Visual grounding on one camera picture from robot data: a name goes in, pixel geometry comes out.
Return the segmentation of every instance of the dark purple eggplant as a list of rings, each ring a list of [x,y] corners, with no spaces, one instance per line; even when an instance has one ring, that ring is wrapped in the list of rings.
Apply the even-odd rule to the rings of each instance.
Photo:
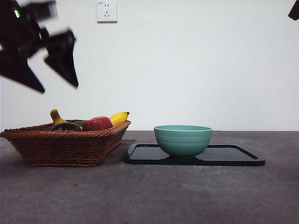
[[[51,128],[51,131],[76,131],[81,132],[81,128],[79,125],[76,125],[71,122],[62,122],[54,125]]]

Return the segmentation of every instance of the black object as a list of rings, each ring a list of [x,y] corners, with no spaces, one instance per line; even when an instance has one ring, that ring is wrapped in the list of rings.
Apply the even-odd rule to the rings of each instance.
[[[81,128],[79,125],[71,122],[61,122],[54,125],[51,128],[51,131],[76,131],[81,132]]]
[[[157,144],[133,144],[125,153],[129,164],[198,165],[198,166],[263,166],[265,159],[235,145],[209,145],[191,159],[175,159]]]
[[[56,16],[56,2],[30,3],[20,7],[15,0],[0,0],[0,75],[39,92],[44,87],[28,67],[27,59],[46,48],[45,62],[66,81],[78,87],[74,68],[75,37],[67,30],[50,36],[38,21]]]
[[[299,19],[299,0],[296,0],[295,4],[293,5],[289,17],[293,20]]]

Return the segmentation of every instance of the bowl rim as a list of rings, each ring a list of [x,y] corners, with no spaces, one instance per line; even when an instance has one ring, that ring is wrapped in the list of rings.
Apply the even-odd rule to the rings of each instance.
[[[170,129],[164,129],[164,128],[162,129],[161,128],[161,127],[165,127],[165,126],[205,127],[208,129],[206,129],[206,130],[170,130]],[[154,130],[170,131],[170,132],[206,132],[206,131],[212,131],[213,129],[210,127],[199,126],[199,125],[160,125],[160,126],[154,127]]]

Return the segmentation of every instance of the teal ceramic bowl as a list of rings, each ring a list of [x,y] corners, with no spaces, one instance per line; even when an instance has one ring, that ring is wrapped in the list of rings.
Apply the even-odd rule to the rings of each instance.
[[[189,159],[202,153],[209,145],[212,129],[203,126],[165,125],[154,127],[159,147],[168,155]]]

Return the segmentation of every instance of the gray table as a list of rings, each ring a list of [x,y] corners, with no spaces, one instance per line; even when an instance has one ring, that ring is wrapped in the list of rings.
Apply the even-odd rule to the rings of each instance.
[[[266,158],[261,167],[131,165],[127,131],[93,168],[27,167],[1,140],[2,224],[298,224],[299,133],[213,132]]]

